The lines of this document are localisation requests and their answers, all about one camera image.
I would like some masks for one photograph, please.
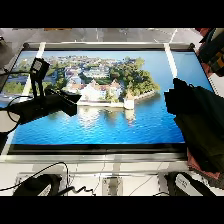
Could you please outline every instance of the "television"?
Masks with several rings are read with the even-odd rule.
[[[213,91],[193,50],[170,52],[178,78]],[[37,53],[35,48],[21,51],[12,70],[29,71]],[[166,109],[164,92],[173,88],[174,74],[164,48],[46,48],[41,57],[50,63],[43,87],[81,94],[78,113],[57,112],[18,126],[8,155],[186,149],[174,115]],[[9,75],[0,107],[24,94],[27,78]]]

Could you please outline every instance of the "displayed image of island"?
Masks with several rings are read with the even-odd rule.
[[[29,71],[36,51],[23,51],[13,71]],[[193,52],[172,52],[178,78],[212,91]],[[173,75],[164,51],[45,51],[44,88],[80,94],[78,113],[51,114],[15,131],[12,144],[157,144],[184,142],[164,91]],[[4,107],[22,95],[28,74],[12,74],[0,94]]]

